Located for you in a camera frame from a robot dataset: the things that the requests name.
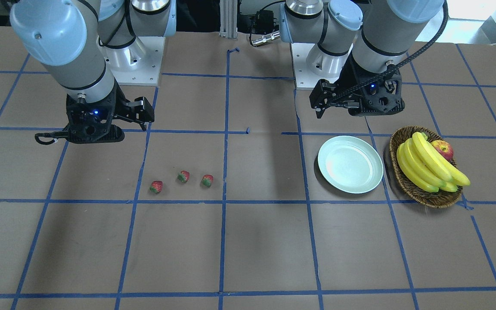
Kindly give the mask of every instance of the apple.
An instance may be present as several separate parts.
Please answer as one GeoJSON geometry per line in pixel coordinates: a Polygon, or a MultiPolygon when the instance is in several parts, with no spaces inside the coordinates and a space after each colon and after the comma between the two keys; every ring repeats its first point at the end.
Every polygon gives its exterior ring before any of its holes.
{"type": "Polygon", "coordinates": [[[451,147],[447,141],[434,140],[431,142],[431,145],[443,156],[444,159],[450,161],[453,158],[453,147],[451,147]]]}

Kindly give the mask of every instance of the white plate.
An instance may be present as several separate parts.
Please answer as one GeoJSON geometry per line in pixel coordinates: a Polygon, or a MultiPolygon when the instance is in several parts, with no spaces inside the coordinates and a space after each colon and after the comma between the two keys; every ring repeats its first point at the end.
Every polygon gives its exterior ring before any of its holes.
{"type": "Polygon", "coordinates": [[[365,141],[338,136],[326,141],[317,157],[319,169],[335,188],[362,194],[376,188],[384,175],[384,163],[365,141]]]}

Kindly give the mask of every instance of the white mounting plate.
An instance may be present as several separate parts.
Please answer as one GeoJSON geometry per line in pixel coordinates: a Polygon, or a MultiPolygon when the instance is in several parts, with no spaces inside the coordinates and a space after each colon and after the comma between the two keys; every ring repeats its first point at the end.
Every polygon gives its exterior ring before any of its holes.
{"type": "Polygon", "coordinates": [[[152,61],[151,65],[140,67],[135,71],[112,71],[120,85],[158,86],[160,68],[164,55],[165,37],[139,37],[148,49],[152,61]]]}
{"type": "MultiPolygon", "coordinates": [[[[296,78],[296,89],[297,90],[313,90],[313,87],[317,84],[317,81],[324,78],[316,75],[309,70],[307,66],[307,55],[311,48],[313,48],[314,43],[292,43],[292,63],[294,66],[294,76],[296,78]]],[[[330,82],[336,82],[339,76],[335,78],[325,78],[330,82]]]]}

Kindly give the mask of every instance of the yellow banana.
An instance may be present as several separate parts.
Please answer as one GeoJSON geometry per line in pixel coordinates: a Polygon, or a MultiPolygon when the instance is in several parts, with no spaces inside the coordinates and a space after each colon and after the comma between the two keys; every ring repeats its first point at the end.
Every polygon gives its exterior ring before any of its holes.
{"type": "Polygon", "coordinates": [[[446,186],[446,182],[436,177],[422,160],[415,154],[415,144],[413,139],[409,138],[405,141],[405,147],[401,150],[405,151],[405,159],[407,164],[426,182],[438,188],[446,186]]]}
{"type": "Polygon", "coordinates": [[[426,191],[426,192],[439,192],[439,188],[437,186],[433,186],[429,183],[426,183],[419,175],[415,173],[411,169],[411,167],[407,164],[405,154],[403,153],[403,148],[405,147],[405,143],[402,143],[398,148],[397,148],[397,162],[399,164],[399,167],[403,171],[403,174],[416,186],[418,186],[420,189],[426,191]]]}
{"type": "Polygon", "coordinates": [[[453,177],[453,183],[459,186],[468,186],[470,185],[470,179],[462,173],[460,170],[455,168],[451,163],[447,161],[439,152],[435,152],[435,157],[441,164],[443,164],[444,167],[446,167],[447,171],[449,171],[449,174],[453,177]]]}
{"type": "Polygon", "coordinates": [[[446,192],[456,192],[457,190],[459,190],[459,188],[457,188],[456,184],[453,182],[446,182],[446,185],[440,187],[440,189],[446,192]]]}
{"type": "Polygon", "coordinates": [[[436,155],[442,157],[434,147],[422,136],[420,132],[413,133],[413,144],[415,145],[415,150],[420,159],[426,164],[426,166],[443,181],[451,182],[453,177],[445,164],[439,160],[436,155]]]}

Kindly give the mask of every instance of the wicker basket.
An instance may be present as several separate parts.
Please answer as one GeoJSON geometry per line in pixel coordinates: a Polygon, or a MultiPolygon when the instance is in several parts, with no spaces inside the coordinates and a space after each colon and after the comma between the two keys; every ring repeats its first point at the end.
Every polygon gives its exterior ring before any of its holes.
{"type": "MultiPolygon", "coordinates": [[[[417,131],[426,132],[428,134],[428,141],[443,140],[443,138],[441,138],[436,132],[420,126],[406,126],[396,130],[396,132],[394,132],[390,139],[390,158],[397,182],[406,194],[425,206],[429,206],[431,208],[447,208],[449,206],[452,206],[461,198],[461,186],[459,186],[459,190],[457,190],[456,192],[445,192],[443,190],[439,190],[439,192],[425,192],[424,190],[417,187],[414,183],[412,183],[405,176],[405,174],[403,174],[403,171],[401,171],[401,168],[397,163],[397,148],[403,142],[405,142],[406,139],[409,139],[414,132],[417,131]]],[[[451,164],[453,164],[453,166],[456,167],[456,161],[454,158],[451,159],[450,162],[451,164]]]]}

